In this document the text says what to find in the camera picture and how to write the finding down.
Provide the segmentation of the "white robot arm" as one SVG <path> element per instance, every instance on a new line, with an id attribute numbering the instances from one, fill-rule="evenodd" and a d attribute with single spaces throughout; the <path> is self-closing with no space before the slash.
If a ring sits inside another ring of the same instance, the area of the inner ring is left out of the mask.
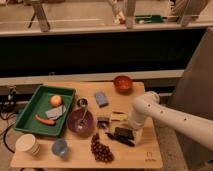
<path id="1" fill-rule="evenodd" d="M 135 97 L 128 124 L 138 130 L 144 127 L 147 117 L 152 117 L 213 151 L 212 120 L 170 109 L 159 102 L 159 95 L 153 91 Z"/>

